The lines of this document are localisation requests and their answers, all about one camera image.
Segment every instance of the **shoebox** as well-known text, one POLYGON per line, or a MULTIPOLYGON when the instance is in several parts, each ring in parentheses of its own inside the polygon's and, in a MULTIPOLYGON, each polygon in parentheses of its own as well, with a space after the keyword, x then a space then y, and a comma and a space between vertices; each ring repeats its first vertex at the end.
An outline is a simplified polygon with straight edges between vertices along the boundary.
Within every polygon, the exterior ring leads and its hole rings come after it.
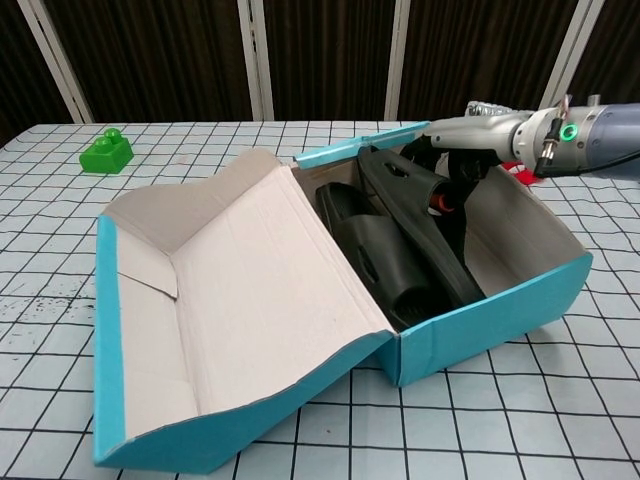
POLYGON ((580 243, 492 169, 467 203, 488 298, 398 334, 314 211, 318 186, 357 181, 354 162, 314 162, 252 149, 100 216, 97 465, 211 472, 370 355, 406 385, 557 319, 586 279, 580 243))

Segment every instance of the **white grid tablecloth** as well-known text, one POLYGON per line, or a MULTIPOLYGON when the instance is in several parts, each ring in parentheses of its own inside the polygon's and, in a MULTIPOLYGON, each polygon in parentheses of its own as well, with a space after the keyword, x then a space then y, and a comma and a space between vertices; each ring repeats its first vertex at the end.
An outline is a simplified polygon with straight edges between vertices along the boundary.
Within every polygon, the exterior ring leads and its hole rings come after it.
MULTIPOLYGON (((106 176, 78 161, 105 125, 39 125, 0 149, 0 476, 178 478, 91 464, 95 219, 108 202, 213 175, 253 145, 292 161, 399 125, 113 125, 135 157, 106 176)), ((640 478, 640 186, 533 191, 594 254, 569 314, 403 389, 368 360, 206 478, 640 478)))

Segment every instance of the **box side panel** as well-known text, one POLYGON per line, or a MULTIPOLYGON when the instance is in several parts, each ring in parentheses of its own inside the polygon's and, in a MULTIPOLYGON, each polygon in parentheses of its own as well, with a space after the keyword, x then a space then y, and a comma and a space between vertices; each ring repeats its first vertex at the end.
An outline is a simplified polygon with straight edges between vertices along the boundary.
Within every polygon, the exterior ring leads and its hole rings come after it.
POLYGON ((584 285, 592 258, 584 254, 515 288, 403 332, 397 383, 408 385, 557 320, 584 285))
POLYGON ((236 410, 169 425, 97 458, 103 467, 206 474, 267 433, 391 337, 370 334, 340 350, 289 389, 236 410))
POLYGON ((401 348, 401 338, 396 335, 376 351, 376 358, 380 362, 380 366, 394 384, 400 382, 401 348))
POLYGON ((502 168, 490 169, 465 210, 467 266, 487 295, 515 287, 585 253, 567 226, 502 168))
POLYGON ((125 440, 124 372, 120 335, 120 300, 116 225, 111 218, 98 219, 96 247, 96 330, 94 364, 94 458, 125 440))

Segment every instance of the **green lego brick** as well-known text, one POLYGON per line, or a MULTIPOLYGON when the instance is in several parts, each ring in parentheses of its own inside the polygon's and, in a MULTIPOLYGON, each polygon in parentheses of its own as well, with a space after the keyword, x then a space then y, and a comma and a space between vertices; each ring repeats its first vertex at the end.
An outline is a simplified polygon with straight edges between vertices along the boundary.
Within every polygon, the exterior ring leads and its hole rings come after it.
POLYGON ((80 165, 87 173, 120 173, 132 158, 129 140, 109 128, 80 154, 80 165))

